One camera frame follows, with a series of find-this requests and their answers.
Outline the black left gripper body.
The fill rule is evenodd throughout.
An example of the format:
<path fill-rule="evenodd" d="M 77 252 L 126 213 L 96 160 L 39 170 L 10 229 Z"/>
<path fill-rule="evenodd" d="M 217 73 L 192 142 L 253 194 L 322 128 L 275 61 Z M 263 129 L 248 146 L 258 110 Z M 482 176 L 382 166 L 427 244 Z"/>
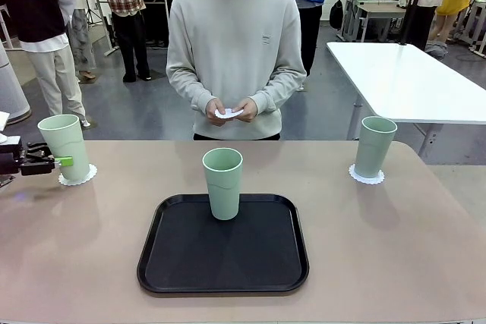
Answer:
<path fill-rule="evenodd" d="M 20 144 L 1 145 L 0 175 L 15 175 L 20 171 L 22 151 Z"/>

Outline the person's right hand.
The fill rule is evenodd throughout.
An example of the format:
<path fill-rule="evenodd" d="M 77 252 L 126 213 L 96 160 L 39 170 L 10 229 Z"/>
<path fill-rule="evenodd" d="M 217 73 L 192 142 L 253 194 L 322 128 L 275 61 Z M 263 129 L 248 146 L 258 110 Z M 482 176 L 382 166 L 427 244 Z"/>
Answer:
<path fill-rule="evenodd" d="M 226 113 L 226 109 L 218 98 L 213 98 L 207 103 L 206 117 L 212 125 L 221 127 L 227 122 L 227 120 L 217 117 L 216 112 L 224 115 Z"/>

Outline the person's left hand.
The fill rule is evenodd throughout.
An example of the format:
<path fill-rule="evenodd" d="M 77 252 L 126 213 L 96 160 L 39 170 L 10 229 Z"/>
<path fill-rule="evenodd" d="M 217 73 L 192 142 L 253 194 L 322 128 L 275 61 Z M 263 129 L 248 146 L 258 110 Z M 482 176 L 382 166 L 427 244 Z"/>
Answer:
<path fill-rule="evenodd" d="M 234 113 L 238 113 L 236 118 L 239 121 L 251 123 L 257 116 L 257 105 L 251 98 L 242 100 L 234 109 Z"/>

